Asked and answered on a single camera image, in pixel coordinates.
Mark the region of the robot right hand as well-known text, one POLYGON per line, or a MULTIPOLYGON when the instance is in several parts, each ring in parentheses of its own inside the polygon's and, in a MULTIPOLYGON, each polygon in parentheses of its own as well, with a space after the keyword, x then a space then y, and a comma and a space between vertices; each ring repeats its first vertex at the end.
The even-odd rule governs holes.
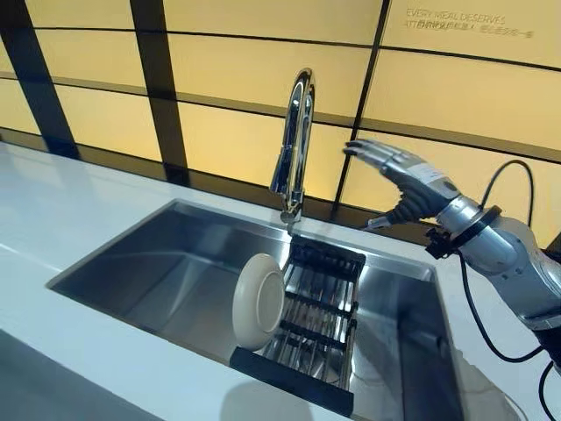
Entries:
POLYGON ((398 147, 377 140, 355 139, 345 144, 344 153, 378 169, 400 191, 398 204, 382 216, 368 220, 366 231, 434 218, 460 195, 447 175, 398 147))

